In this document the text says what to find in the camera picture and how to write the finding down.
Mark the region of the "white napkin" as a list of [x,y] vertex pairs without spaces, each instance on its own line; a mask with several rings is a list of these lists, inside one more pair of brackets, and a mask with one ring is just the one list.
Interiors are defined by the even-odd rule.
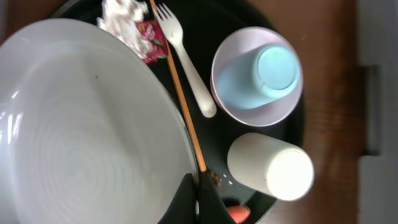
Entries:
[[136,24],[143,22],[148,12],[146,2],[103,0],[102,16],[97,18],[97,26],[127,45],[139,58],[146,60],[153,47]]

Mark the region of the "brown food scrap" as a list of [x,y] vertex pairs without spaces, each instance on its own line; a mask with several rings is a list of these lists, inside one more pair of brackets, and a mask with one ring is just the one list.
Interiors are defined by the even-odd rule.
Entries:
[[212,181],[213,185],[217,189],[219,189],[221,186],[221,182],[222,182],[221,178],[216,173],[214,173],[212,170],[207,170],[206,173],[211,177],[211,181]]

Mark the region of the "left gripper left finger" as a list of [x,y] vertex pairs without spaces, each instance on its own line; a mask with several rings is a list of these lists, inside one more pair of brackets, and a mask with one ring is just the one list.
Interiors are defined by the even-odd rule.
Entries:
[[196,190],[192,174],[185,174],[159,224],[194,224]]

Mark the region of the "orange carrot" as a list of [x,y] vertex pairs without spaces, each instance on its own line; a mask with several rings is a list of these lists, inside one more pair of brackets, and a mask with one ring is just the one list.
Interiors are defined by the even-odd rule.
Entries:
[[250,209],[244,205],[228,207],[227,211],[235,223],[243,223],[251,213]]

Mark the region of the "grey plate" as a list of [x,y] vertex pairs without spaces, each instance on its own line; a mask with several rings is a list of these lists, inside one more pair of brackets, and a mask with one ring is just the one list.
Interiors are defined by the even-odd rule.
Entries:
[[48,19],[1,45],[2,223],[158,223],[197,174],[173,100],[111,34]]

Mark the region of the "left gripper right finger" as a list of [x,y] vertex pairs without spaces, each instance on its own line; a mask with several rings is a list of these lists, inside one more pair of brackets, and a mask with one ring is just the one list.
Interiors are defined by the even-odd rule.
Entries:
[[210,174],[203,172],[198,186],[199,224],[235,224],[218,195]]

